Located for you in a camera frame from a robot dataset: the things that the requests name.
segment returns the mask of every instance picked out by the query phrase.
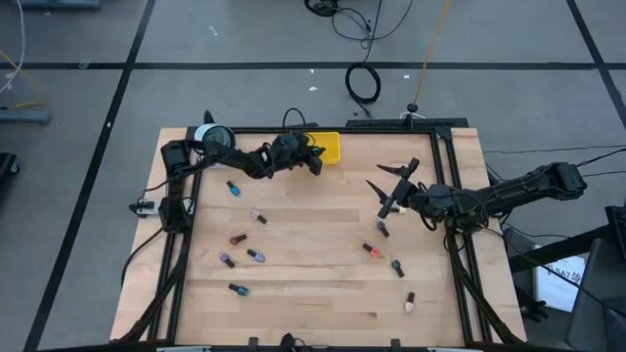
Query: yellow container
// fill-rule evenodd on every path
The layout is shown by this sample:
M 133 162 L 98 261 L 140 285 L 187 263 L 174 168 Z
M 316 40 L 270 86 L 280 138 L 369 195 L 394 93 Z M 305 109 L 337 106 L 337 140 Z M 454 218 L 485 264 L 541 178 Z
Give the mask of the yellow container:
M 307 132 L 309 146 L 317 146 L 326 150 L 320 159 L 327 165 L 334 165 L 341 160 L 341 143 L 338 132 Z

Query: concrete floor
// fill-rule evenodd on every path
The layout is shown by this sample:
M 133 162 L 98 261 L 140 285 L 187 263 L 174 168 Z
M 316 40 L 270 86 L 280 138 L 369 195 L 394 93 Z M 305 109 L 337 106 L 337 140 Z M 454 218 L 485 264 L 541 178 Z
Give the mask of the concrete floor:
M 147 0 L 109 0 L 99 12 L 28 12 L 27 63 L 124 63 Z M 343 0 L 374 20 L 375 0 Z M 408 1 L 386 1 L 380 33 Z M 443 1 L 415 0 L 409 17 L 374 44 L 370 62 L 424 58 Z M 607 63 L 626 62 L 620 0 L 578 0 Z M 339 19 L 346 32 L 351 23 Z M 215 35 L 208 27 L 212 25 Z M 0 2 L 0 50 L 19 57 L 19 16 Z M 301 1 L 160 0 L 138 63 L 312 63 L 363 60 L 358 42 L 339 38 L 329 19 Z M 565 0 L 454 0 L 433 55 L 448 63 L 593 63 Z M 158 130 L 201 122 L 210 109 L 231 126 L 276 126 L 289 107 L 310 121 L 342 126 L 358 107 L 343 85 L 344 69 L 134 70 L 80 224 L 40 348 L 105 343 L 119 295 L 119 275 L 137 223 L 127 210 L 146 185 Z M 0 70 L 2 77 L 9 72 Z M 118 69 L 32 69 L 48 92 L 48 126 L 0 125 L 0 151 L 17 154 L 22 173 L 0 202 L 0 344 L 21 350 L 33 322 L 69 218 L 122 74 Z M 379 69 L 375 118 L 395 118 L 415 94 L 419 71 Z M 626 71 L 610 76 L 626 91 Z M 355 72 L 353 82 L 372 85 Z M 357 92 L 367 95 L 366 91 Z M 0 96 L 0 106 L 31 101 L 26 80 Z M 483 149 L 513 151 L 626 144 L 626 129 L 597 69 L 432 69 L 420 113 L 466 117 Z M 486 154 L 502 176 L 551 161 L 580 161 L 605 150 L 550 154 Z M 585 173 L 626 169 L 617 155 Z M 604 207 L 623 204 L 626 175 L 589 178 L 577 201 L 539 201 L 515 211 L 511 223 L 533 234 L 576 235 L 606 222 Z

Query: wooden table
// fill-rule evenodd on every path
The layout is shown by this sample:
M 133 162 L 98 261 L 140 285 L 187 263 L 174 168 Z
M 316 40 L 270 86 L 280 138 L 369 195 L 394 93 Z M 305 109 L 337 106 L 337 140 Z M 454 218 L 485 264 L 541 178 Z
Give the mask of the wooden table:
M 183 139 L 185 131 L 162 129 L 158 147 Z M 453 129 L 453 136 L 463 186 L 486 186 L 476 130 Z M 273 139 L 238 135 L 238 145 L 249 151 Z M 440 146 L 450 180 L 445 147 Z M 257 336 L 261 345 L 276 345 L 291 332 L 315 345 L 388 346 L 391 338 L 399 338 L 403 346 L 462 346 L 443 226 L 431 232 L 414 212 L 389 216 L 388 239 L 375 226 L 380 205 L 365 180 L 390 192 L 398 180 L 376 164 L 399 166 L 413 156 L 421 163 L 412 181 L 435 183 L 429 138 L 422 135 L 342 134 L 341 162 L 325 165 L 318 177 L 306 167 L 279 172 L 272 180 L 252 180 L 229 168 L 205 171 L 176 342 L 246 345 L 249 337 Z M 156 185 L 164 176 L 157 149 L 148 184 Z M 241 188 L 239 197 L 231 195 L 227 180 Z M 163 192 L 150 197 L 161 198 Z M 267 225 L 250 217 L 252 207 L 262 211 Z M 159 227 L 157 217 L 139 220 L 134 247 Z M 230 237 L 243 233 L 245 242 L 229 245 Z M 383 258 L 369 256 L 364 242 L 378 248 Z M 153 298 L 164 243 L 161 236 L 130 265 L 112 337 L 127 332 Z M 525 339 L 502 240 L 482 232 L 474 235 L 474 245 L 485 297 Z M 248 248 L 262 252 L 266 262 L 254 262 L 246 255 Z M 220 252 L 230 253 L 237 267 L 220 262 Z M 391 258 L 401 261 L 404 279 L 390 267 Z M 237 296 L 229 283 L 248 287 L 249 296 Z M 416 294 L 415 310 L 405 314 L 409 291 Z M 468 302 L 473 336 L 479 340 L 475 306 L 472 299 Z M 169 309 L 166 302 L 160 336 Z

